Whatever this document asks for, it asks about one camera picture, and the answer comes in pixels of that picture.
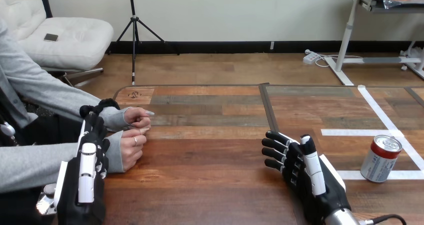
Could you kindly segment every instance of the prosthetic hand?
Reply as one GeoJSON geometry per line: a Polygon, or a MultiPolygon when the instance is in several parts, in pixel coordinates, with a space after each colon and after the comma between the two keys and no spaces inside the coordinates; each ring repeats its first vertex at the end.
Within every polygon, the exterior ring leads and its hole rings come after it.
{"type": "Polygon", "coordinates": [[[90,112],[82,123],[78,150],[69,162],[62,162],[54,206],[59,225],[100,225],[105,218],[104,178],[109,160],[107,129],[96,113],[90,112]]]}
{"type": "Polygon", "coordinates": [[[279,170],[303,205],[306,220],[314,225],[359,225],[351,213],[345,185],[328,160],[321,160],[309,135],[300,143],[275,131],[262,140],[265,165],[279,170]]]}

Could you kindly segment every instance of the white armchair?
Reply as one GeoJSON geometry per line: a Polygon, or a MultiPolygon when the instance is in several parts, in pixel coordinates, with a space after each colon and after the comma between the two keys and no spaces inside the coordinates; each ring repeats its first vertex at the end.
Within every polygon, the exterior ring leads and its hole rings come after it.
{"type": "Polygon", "coordinates": [[[42,0],[0,0],[0,17],[25,52],[46,70],[78,71],[69,78],[103,72],[102,68],[92,68],[111,43],[114,30],[108,22],[82,17],[46,18],[42,0]],[[57,41],[44,41],[46,34],[58,35],[57,41]]]}

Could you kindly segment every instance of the wooden table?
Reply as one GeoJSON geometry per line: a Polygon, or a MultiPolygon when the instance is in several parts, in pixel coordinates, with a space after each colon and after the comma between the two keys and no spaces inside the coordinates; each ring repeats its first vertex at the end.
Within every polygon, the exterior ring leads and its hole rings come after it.
{"type": "MultiPolygon", "coordinates": [[[[422,157],[424,108],[404,88],[367,90],[422,157]]],[[[409,90],[424,97],[424,88],[409,90]]],[[[321,129],[386,129],[356,87],[130,86],[115,99],[156,116],[143,157],[106,179],[107,225],[302,224],[281,175],[264,165],[261,139],[270,126],[292,138],[311,134],[338,171],[358,171],[372,137],[324,136],[321,129]]],[[[420,173],[404,151],[394,170],[420,173]]],[[[424,219],[421,178],[345,183],[360,218],[424,219]]]]}

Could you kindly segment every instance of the tripod leg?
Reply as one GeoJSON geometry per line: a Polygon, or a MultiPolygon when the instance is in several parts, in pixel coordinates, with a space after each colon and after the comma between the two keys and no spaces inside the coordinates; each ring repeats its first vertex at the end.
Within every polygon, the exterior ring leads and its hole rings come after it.
{"type": "Polygon", "coordinates": [[[137,44],[135,45],[135,50],[136,50],[135,55],[137,56],[137,53],[139,53],[139,46],[142,43],[140,42],[140,39],[139,39],[139,30],[137,29],[137,23],[135,22],[134,24],[135,24],[135,40],[137,41],[137,44]]]}
{"type": "Polygon", "coordinates": [[[137,20],[143,27],[145,27],[151,34],[153,34],[156,38],[158,38],[163,44],[165,44],[174,54],[180,55],[178,51],[176,51],[169,43],[163,40],[159,35],[157,35],[152,29],[150,29],[146,24],[144,24],[140,19],[137,20]]]}
{"type": "Polygon", "coordinates": [[[132,85],[136,85],[136,27],[135,20],[132,21],[132,85]]]}
{"type": "Polygon", "coordinates": [[[128,25],[125,27],[125,29],[123,30],[123,32],[120,34],[120,36],[118,37],[118,40],[116,40],[116,42],[119,42],[121,40],[122,36],[125,34],[125,32],[130,27],[130,25],[131,25],[132,22],[133,22],[132,20],[129,21],[128,25]]]}

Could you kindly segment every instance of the black tripod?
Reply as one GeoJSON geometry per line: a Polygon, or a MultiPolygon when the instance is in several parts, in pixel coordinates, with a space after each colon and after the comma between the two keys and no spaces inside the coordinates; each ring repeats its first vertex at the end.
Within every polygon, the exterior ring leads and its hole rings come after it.
{"type": "Polygon", "coordinates": [[[130,0],[130,1],[131,1],[132,17],[130,18],[130,21],[128,25],[126,26],[126,28],[123,30],[123,32],[119,36],[118,40],[116,40],[116,43],[118,43],[121,40],[122,36],[125,34],[127,29],[132,24],[132,85],[135,85],[136,84],[136,48],[138,50],[139,44],[141,44],[139,39],[139,31],[137,29],[137,22],[143,25],[143,27],[149,30],[149,32],[151,32],[153,35],[155,35],[156,38],[158,38],[164,45],[166,45],[173,54],[180,55],[180,53],[175,51],[175,49],[172,46],[170,46],[169,43],[163,40],[153,30],[151,30],[148,26],[146,26],[146,24],[144,24],[138,16],[136,16],[136,9],[134,8],[134,0],[130,0]]]}

